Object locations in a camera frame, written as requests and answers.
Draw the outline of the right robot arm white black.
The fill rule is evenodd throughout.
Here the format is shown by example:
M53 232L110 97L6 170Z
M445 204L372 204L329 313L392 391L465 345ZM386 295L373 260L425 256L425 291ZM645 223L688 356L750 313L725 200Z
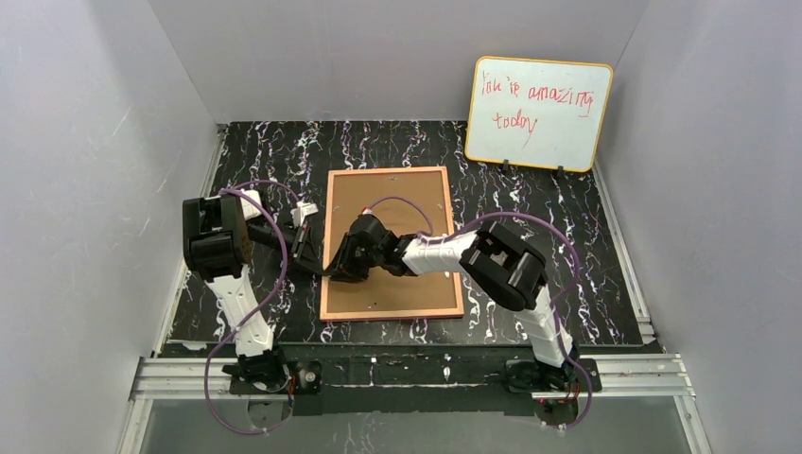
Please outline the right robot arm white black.
M515 313L535 359L555 368L577 363L572 338L562 326L548 287L547 260L520 235L499 223L507 212L483 215L457 233L398 236L366 209L344 234L323 275L360 283L379 267L394 276L435 272L467 274L496 304Z

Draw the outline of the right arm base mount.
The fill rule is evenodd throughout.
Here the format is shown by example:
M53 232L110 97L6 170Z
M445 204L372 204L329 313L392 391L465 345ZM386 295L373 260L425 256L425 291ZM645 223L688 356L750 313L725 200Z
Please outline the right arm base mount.
M588 380L570 364L565 369L540 364L534 360L507 360L502 383L511 393L557 393L569 398L575 393L602 391L601 373L597 362L581 358L579 364L587 372Z

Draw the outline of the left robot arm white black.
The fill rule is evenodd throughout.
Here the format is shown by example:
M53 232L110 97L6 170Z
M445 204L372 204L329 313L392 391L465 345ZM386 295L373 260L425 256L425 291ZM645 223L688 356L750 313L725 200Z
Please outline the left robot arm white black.
M250 283L253 244L287 253L285 265L292 271L323 273L319 248L314 244L310 221L316 204L298 201L291 221L275 230L259 225L260 195L247 190L244 198L225 194L183 201L183 258L187 268L211 289L221 302L230 329L235 333L239 358L275 355L275 327L268 324Z

